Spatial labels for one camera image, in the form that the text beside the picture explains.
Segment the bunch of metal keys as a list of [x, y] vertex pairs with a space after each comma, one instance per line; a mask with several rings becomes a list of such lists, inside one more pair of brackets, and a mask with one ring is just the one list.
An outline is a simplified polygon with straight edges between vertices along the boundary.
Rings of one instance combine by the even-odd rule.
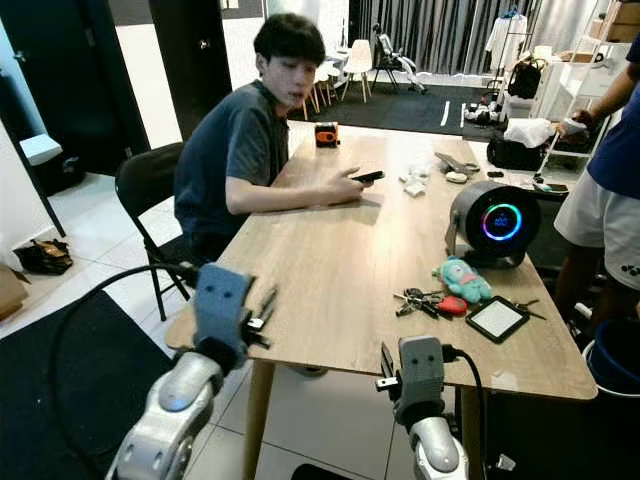
[[439, 319], [442, 314], [436, 305], [442, 301], [442, 297], [439, 296], [439, 292], [422, 292], [419, 288], [408, 288], [402, 294], [394, 294], [397, 300], [402, 301], [402, 305], [399, 306], [396, 311], [397, 317], [403, 317], [410, 315], [412, 311], [425, 312], [429, 317], [433, 319]]

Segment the red key fob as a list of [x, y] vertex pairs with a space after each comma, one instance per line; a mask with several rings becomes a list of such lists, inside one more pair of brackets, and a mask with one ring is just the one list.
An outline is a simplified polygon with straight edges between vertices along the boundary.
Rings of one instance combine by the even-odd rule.
[[468, 303], [457, 296], [445, 296], [435, 302], [435, 310], [447, 317], [458, 317], [466, 315]]

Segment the teal plush keychain toy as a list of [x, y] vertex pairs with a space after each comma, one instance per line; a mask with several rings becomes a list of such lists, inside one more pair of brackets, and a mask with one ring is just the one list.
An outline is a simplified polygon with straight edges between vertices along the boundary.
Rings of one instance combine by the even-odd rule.
[[431, 270], [431, 274], [447, 291], [460, 297], [468, 305], [479, 305], [494, 296], [492, 285], [461, 257], [449, 256], [443, 264]]

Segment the black framed card holder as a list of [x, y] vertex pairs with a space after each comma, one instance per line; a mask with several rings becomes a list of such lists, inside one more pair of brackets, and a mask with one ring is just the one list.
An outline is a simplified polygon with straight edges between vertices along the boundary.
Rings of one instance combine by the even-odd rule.
[[494, 296], [480, 303], [466, 317], [466, 323], [495, 344], [502, 344], [527, 323], [530, 312], [507, 298]]

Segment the seated person in grey shirt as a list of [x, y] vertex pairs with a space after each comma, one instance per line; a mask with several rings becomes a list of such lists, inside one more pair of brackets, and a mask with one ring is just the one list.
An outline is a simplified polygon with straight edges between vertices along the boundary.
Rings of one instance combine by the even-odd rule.
[[297, 13], [266, 18], [253, 50], [259, 78], [201, 120], [175, 166], [174, 215], [196, 265], [219, 260], [256, 212], [348, 204], [370, 187], [353, 168], [316, 186], [275, 186], [289, 160], [288, 114], [306, 104], [326, 50], [320, 29]]

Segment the black floor mat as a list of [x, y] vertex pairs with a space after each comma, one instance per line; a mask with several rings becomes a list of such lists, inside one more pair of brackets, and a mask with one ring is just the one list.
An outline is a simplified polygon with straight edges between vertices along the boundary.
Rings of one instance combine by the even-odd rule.
[[102, 480], [148, 389], [172, 367], [109, 294], [84, 301], [61, 338], [58, 397], [73, 442], [96, 467], [88, 471], [61, 438], [46, 383], [65, 312], [0, 340], [0, 480]]

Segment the blue bucket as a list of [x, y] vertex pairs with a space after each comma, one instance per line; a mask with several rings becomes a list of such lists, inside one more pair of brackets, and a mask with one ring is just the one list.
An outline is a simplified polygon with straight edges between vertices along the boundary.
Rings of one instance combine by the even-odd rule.
[[582, 349], [596, 388], [609, 396], [640, 401], [640, 319], [607, 321]]

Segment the black bag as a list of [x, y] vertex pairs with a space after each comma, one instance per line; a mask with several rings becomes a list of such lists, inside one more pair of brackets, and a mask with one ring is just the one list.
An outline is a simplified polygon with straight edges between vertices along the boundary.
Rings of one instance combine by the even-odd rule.
[[524, 143], [494, 134], [486, 146], [486, 160], [500, 169], [535, 172], [540, 168], [549, 146], [550, 141], [545, 141], [535, 147], [526, 147]]

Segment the small black white robot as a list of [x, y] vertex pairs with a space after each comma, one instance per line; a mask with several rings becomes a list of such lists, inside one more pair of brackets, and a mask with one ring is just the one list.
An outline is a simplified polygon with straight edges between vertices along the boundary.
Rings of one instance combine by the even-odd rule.
[[508, 113], [498, 101], [471, 102], [463, 106], [462, 118], [476, 125], [499, 125], [507, 122]]

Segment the white plastic bag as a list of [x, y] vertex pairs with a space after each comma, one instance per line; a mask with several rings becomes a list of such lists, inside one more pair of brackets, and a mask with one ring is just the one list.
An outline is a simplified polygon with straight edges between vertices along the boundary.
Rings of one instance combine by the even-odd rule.
[[525, 148], [544, 145], [556, 134], [552, 122], [544, 118], [511, 118], [508, 120], [503, 140], [520, 143]]

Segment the wide dark door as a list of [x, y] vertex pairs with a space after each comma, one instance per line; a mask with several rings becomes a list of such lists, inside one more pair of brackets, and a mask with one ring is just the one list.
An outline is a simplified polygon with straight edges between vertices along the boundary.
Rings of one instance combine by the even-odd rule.
[[83, 169], [148, 150], [108, 0], [1, 0], [0, 17], [46, 133]]

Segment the standing person in blue shirt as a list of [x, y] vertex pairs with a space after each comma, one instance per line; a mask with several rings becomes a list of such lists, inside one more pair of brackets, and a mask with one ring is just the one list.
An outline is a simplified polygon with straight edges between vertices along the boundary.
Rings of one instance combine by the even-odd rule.
[[570, 316], [603, 269], [607, 276], [582, 333], [635, 314], [640, 303], [640, 33], [626, 55], [625, 72], [603, 100], [573, 120], [593, 125], [621, 110], [575, 186], [559, 207], [554, 228], [570, 243], [559, 270], [554, 303]]

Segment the black backpack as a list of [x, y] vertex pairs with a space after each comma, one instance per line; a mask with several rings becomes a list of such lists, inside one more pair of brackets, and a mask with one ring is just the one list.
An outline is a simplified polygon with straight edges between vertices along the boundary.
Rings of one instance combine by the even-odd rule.
[[538, 95], [541, 73], [547, 67], [547, 60], [527, 56], [512, 67], [507, 93], [517, 99], [534, 100]]

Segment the grey curtain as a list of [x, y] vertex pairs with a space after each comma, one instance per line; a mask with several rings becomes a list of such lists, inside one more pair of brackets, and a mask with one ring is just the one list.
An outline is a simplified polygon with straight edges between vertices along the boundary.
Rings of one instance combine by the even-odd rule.
[[535, 26], [549, 0], [349, 0], [348, 36], [374, 42], [379, 24], [392, 46], [417, 69], [436, 74], [494, 72], [492, 58], [504, 45], [527, 40], [499, 36], [490, 42], [499, 17], [516, 10]]

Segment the white hanging garment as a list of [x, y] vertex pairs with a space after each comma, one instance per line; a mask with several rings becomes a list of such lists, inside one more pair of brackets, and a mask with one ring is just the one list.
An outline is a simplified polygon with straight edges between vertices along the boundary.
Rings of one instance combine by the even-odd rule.
[[489, 54], [488, 69], [493, 72], [508, 69], [517, 61], [521, 47], [529, 32], [529, 18], [512, 6], [495, 18], [492, 31], [486, 38], [485, 51]]

